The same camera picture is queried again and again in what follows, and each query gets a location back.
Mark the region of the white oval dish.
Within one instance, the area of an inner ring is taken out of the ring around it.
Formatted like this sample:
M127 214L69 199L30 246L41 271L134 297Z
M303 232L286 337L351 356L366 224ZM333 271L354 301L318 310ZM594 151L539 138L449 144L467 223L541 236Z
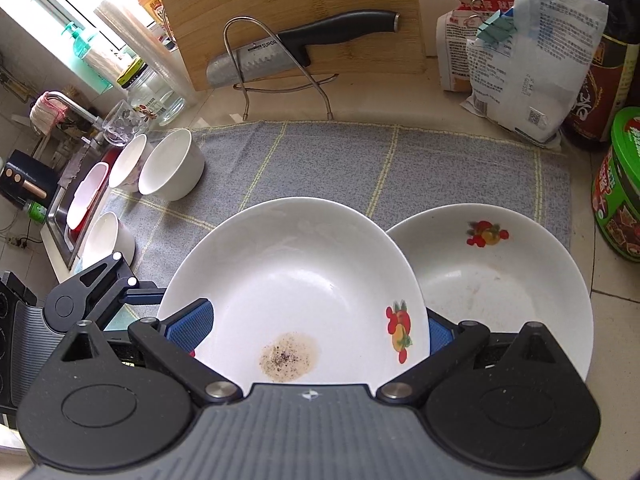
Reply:
M430 310L454 323L481 322L494 333L541 322L579 375L588 375L594 332L588 288L565 246L539 223L499 206L457 204L415 214L387 233Z
M212 304L214 320L196 358L243 390L376 390L431 351L404 254L372 220L330 200L270 200L222 222L184 258L158 314L197 299Z

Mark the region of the white bowl pink flowers front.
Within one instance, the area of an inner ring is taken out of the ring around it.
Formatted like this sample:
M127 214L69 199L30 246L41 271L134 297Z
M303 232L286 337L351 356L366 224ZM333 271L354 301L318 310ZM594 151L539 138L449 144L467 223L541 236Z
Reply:
M134 262L136 242L116 214L107 211L99 216L88 233L81 256L81 266L86 270L114 252L120 252L126 263L131 264Z

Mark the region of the white bowl pink flowers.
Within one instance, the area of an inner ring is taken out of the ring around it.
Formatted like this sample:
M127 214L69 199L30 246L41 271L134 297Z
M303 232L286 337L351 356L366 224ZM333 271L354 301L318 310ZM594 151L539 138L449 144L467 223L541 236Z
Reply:
M81 266L86 270L114 252L120 252L126 263L131 264L134 262L136 242L116 214L107 211L99 216L88 233L81 256Z
M108 187L137 193L140 174L152 151L146 134L135 136L116 158L108 177Z

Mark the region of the plain white bowl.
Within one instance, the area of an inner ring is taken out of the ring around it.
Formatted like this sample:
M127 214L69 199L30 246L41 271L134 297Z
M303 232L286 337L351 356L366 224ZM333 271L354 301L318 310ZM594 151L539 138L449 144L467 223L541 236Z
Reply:
M157 144L139 178L139 192L166 202L186 197L204 172L205 158L188 129L177 129Z

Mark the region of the pink white basin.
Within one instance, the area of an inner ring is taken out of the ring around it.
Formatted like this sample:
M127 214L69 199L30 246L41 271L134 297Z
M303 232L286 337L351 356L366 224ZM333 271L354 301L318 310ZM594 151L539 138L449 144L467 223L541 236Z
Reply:
M66 216L66 226L70 232L79 233L85 224L85 218L96 200L99 190L104 185L110 165L107 162L97 162L80 182L70 203Z

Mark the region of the grey green checked cloth mat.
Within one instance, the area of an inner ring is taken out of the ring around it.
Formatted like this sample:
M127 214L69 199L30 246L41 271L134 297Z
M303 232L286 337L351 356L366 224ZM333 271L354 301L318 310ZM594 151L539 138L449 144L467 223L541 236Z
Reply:
M205 168L185 198L114 190L104 203L134 236L138 277L160 286L218 224L288 196L334 200L384 230L442 205L497 205L570 244L565 157L518 141L351 122L250 122L192 134Z

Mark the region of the chrome sink faucet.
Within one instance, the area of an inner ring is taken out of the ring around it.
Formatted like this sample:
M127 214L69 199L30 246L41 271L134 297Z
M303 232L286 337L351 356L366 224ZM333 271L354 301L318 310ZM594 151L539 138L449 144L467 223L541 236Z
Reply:
M59 91L46 91L35 100L29 121L42 136L68 136L104 148L103 119Z

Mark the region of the glass mug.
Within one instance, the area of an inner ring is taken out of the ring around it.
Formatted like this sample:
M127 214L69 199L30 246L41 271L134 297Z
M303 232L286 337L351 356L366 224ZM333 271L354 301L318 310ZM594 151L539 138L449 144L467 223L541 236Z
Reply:
M102 122L104 138L116 148L123 148L133 138L148 131L145 114L135 110L127 101L120 101Z

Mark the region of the green lid sauce jar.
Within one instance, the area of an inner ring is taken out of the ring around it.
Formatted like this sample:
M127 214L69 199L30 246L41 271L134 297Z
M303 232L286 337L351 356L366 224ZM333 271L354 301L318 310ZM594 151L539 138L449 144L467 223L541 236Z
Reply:
M610 247L623 258L639 261L639 109L626 107L614 117L611 147L592 185L592 210Z

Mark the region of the glass jar green lid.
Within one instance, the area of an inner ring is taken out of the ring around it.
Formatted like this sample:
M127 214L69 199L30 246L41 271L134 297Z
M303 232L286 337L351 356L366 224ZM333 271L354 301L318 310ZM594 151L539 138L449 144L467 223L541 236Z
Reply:
M142 58L136 58L117 83L127 92L131 107L159 126L169 125L186 106L186 100Z

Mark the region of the green dish soap bottle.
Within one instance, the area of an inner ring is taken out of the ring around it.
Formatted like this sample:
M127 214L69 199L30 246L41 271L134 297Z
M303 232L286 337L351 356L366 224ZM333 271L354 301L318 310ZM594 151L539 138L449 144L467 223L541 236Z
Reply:
M90 67L108 88L113 87L117 78L117 58L109 48L96 40L98 33L92 28L81 28L74 22L68 22L63 34L72 37L76 58Z

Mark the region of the white plastic bag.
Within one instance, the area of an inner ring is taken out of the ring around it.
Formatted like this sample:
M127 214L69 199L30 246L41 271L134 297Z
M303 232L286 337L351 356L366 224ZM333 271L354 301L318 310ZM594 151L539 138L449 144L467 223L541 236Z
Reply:
M540 148L560 145L608 21L600 0L514 0L505 40L466 43L471 95L462 103Z

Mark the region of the stack of clear plastic cups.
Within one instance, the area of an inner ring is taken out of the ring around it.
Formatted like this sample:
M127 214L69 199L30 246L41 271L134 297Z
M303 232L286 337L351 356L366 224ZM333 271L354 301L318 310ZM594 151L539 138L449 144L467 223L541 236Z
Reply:
M198 92L194 90L180 56L167 50L128 10L120 10L111 2L102 1L94 13L155 70L178 96L185 99L189 106L198 102Z

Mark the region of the red white paper bag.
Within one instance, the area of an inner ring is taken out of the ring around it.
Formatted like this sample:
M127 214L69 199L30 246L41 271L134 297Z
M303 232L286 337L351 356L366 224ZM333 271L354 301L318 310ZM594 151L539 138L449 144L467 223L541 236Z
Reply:
M509 11L514 0L457 0L454 10L436 23L436 52L440 86L447 92L470 92L466 45L475 38L480 23L497 11Z

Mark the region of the bamboo cutting board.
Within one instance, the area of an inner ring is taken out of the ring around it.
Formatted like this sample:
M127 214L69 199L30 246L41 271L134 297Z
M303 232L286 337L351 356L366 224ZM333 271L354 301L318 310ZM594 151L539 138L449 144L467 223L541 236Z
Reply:
M205 70L224 45L241 47L264 34L250 23L224 26L230 18L251 16L274 32L283 32L348 11L398 13L398 31L346 44L312 47L312 74L420 74L425 68L419 0L162 0L169 26L195 90L208 89Z

